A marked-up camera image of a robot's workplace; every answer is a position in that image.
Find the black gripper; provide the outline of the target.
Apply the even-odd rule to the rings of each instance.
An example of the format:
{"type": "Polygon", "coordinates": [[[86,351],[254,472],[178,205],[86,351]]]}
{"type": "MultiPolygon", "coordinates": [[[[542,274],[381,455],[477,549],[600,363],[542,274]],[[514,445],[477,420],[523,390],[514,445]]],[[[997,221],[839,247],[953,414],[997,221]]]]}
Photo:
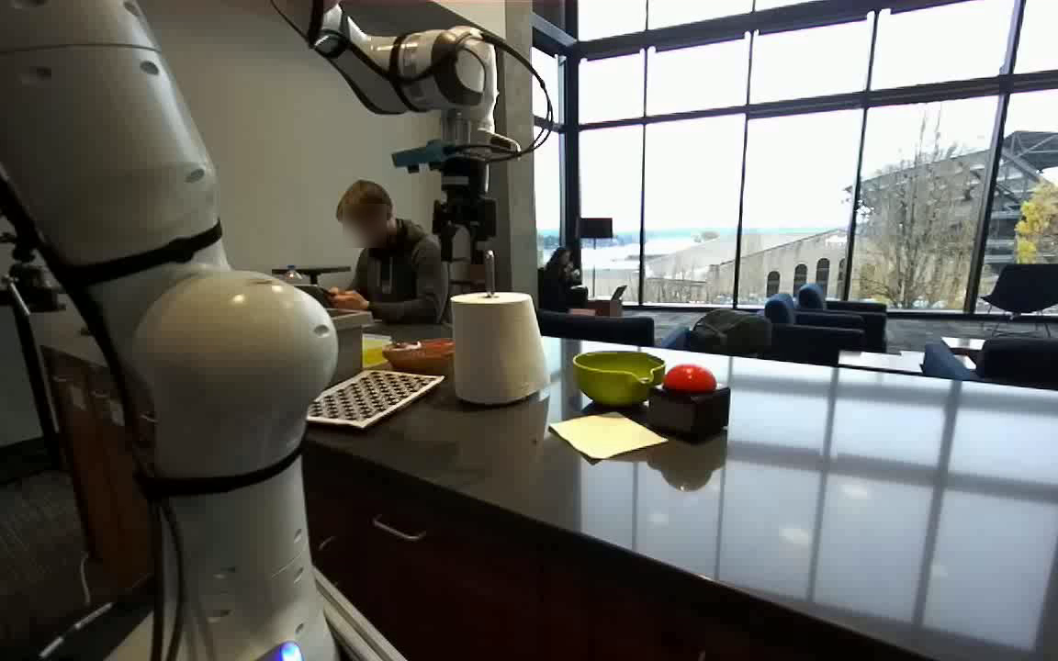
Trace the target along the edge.
{"type": "Polygon", "coordinates": [[[498,201],[489,194],[489,169],[483,163],[444,163],[442,198],[435,201],[435,235],[442,258],[452,258],[457,235],[468,235],[468,258],[483,260],[498,235],[498,201]]]}

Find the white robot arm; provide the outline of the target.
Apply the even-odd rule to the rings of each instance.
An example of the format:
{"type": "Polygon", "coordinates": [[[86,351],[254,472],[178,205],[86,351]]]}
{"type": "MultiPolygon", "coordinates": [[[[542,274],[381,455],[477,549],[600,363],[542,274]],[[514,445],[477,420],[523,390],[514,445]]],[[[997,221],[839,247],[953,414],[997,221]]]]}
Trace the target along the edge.
{"type": "Polygon", "coordinates": [[[0,0],[0,213],[101,341],[158,524],[147,661],[337,661],[303,445],[327,309],[223,252],[216,169],[141,0],[0,0]]]}

